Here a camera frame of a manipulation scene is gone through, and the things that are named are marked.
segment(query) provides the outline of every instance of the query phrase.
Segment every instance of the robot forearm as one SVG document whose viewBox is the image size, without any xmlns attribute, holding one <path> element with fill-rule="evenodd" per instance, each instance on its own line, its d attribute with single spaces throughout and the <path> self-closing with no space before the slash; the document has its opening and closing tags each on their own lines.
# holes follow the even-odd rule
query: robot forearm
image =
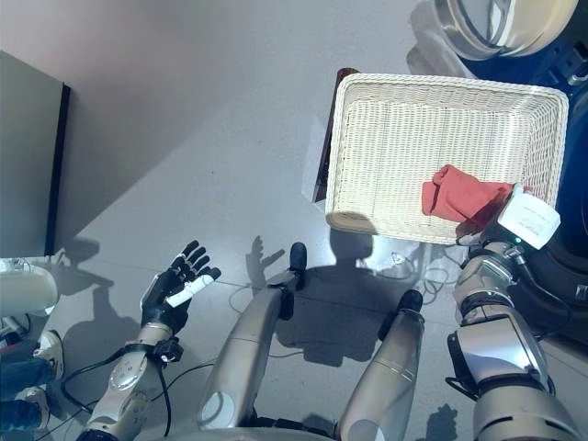
<svg viewBox="0 0 588 441">
<path fill-rule="evenodd" d="M 456 285 L 461 327 L 447 339 L 456 377 L 476 400 L 474 438 L 582 439 L 549 393 L 547 363 L 507 287 L 516 263 L 508 243 L 490 243 L 466 264 Z"/>
</svg>

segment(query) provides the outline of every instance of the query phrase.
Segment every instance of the jeans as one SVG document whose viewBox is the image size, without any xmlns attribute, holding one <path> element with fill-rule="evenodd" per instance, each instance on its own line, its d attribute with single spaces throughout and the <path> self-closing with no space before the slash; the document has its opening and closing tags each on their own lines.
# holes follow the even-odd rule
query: jeans
<svg viewBox="0 0 588 441">
<path fill-rule="evenodd" d="M 0 363 L 0 396 L 11 399 L 25 388 L 51 383 L 55 379 L 49 361 L 31 358 L 19 363 Z M 30 401 L 0 402 L 0 431 L 32 430 L 40 424 L 39 406 Z"/>
</svg>

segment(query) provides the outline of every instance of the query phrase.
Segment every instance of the robotic arm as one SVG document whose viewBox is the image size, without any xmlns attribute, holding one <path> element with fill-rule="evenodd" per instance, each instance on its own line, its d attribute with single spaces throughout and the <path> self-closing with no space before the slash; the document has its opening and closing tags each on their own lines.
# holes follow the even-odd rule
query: robotic arm
<svg viewBox="0 0 588 441">
<path fill-rule="evenodd" d="M 221 275 L 218 268 L 206 266 L 209 260 L 206 249 L 194 241 L 155 277 L 141 299 L 139 336 L 115 354 L 121 359 L 79 441 L 126 441 L 139 434 L 153 391 L 160 382 L 164 385 L 162 368 L 182 356 L 175 335 L 186 325 L 192 297 Z"/>
<path fill-rule="evenodd" d="M 555 398 L 543 351 L 507 292 L 525 264 L 522 248 L 485 242 L 458 279 L 460 328 L 447 338 L 460 388 L 452 386 L 476 401 L 474 438 L 582 439 Z"/>
</svg>

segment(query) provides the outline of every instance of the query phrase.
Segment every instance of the gray cabinet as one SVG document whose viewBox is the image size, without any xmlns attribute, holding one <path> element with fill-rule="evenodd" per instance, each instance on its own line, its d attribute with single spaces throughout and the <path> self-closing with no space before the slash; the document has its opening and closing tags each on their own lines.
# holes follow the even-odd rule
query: gray cabinet
<svg viewBox="0 0 588 441">
<path fill-rule="evenodd" d="M 69 92 L 0 51 L 0 257 L 54 253 Z"/>
</svg>

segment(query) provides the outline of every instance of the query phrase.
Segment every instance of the black joint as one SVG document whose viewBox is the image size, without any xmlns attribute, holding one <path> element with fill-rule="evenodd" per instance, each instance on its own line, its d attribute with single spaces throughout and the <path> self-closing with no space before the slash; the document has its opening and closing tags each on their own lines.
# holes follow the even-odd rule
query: black joint
<svg viewBox="0 0 588 441">
<path fill-rule="evenodd" d="M 288 321 L 294 315 L 294 294 L 286 288 L 280 288 L 282 291 L 282 303 L 279 310 L 279 319 Z"/>
<path fill-rule="evenodd" d="M 512 303 L 503 296 L 492 293 L 491 291 L 480 291 L 470 296 L 467 296 L 459 306 L 461 316 L 465 317 L 468 313 L 480 306 L 484 305 L 503 305 L 512 307 Z"/>
<path fill-rule="evenodd" d="M 411 310 L 420 312 L 423 307 L 423 294 L 416 289 L 409 289 L 402 294 L 401 301 L 398 303 L 396 311 Z"/>
<path fill-rule="evenodd" d="M 180 346 L 177 337 L 158 342 L 153 349 L 153 356 L 165 363 L 180 361 L 182 354 L 184 354 L 184 348 Z"/>
<path fill-rule="evenodd" d="M 306 270 L 307 251 L 306 245 L 296 242 L 290 247 L 290 271 L 303 273 Z"/>
<path fill-rule="evenodd" d="M 508 257 L 504 257 L 501 254 L 498 254 L 492 250 L 489 250 L 487 248 L 477 248 L 475 250 L 471 250 L 468 254 L 468 259 L 471 260 L 474 257 L 478 257 L 480 255 L 483 255 L 485 257 L 490 257 L 492 260 L 494 260 L 498 265 L 506 268 L 512 275 L 513 277 L 516 277 L 518 272 L 517 272 L 517 267 L 515 262 L 512 259 L 509 259 Z"/>
<path fill-rule="evenodd" d="M 527 374 L 499 375 L 489 379 L 484 379 L 480 381 L 480 384 L 478 385 L 480 389 L 480 396 L 486 392 L 489 392 L 490 390 L 509 386 L 545 390 L 541 383 Z"/>
<path fill-rule="evenodd" d="M 119 441 L 114 435 L 101 430 L 88 429 L 84 430 L 76 439 L 76 441 Z"/>
</svg>

